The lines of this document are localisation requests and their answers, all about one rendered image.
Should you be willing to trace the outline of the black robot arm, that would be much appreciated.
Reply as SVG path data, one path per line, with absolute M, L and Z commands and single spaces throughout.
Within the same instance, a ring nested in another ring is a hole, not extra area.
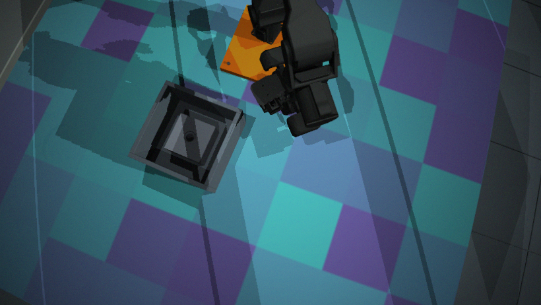
M 284 77 L 295 95 L 305 127 L 317 127 L 338 117 L 327 81 L 338 77 L 338 38 L 329 16 L 316 0 L 251 0 L 247 6 L 251 35 L 273 44 L 282 31 Z M 283 24 L 281 24 L 283 23 Z M 253 34 L 252 34 L 253 32 Z M 272 43 L 271 43 L 272 42 Z M 323 66 L 323 62 L 329 65 Z M 277 68 L 250 87 L 256 101 L 270 115 L 289 99 Z

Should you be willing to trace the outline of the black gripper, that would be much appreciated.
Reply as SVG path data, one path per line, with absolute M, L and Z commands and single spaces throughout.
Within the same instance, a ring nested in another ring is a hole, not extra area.
M 264 71 L 268 71 L 270 68 L 277 67 L 279 68 L 278 74 L 281 79 L 282 86 L 286 89 L 287 94 L 290 94 L 289 99 L 285 100 L 283 105 L 282 114 L 287 116 L 289 114 L 293 114 L 296 112 L 296 114 L 290 116 L 287 118 L 287 125 L 289 127 L 289 130 L 294 137 L 298 137 L 300 135 L 309 133 L 311 131 L 314 131 L 316 129 L 319 129 L 320 126 L 317 127 L 305 127 L 305 123 L 302 117 L 302 113 L 300 111 L 300 107 L 298 105 L 298 101 L 295 95 L 295 91 L 298 89 L 291 89 L 290 84 L 286 81 L 284 77 L 284 58 L 282 54 L 282 48 L 281 46 L 271 48 L 269 50 L 265 50 L 261 53 L 259 58 L 261 65 L 263 66 Z

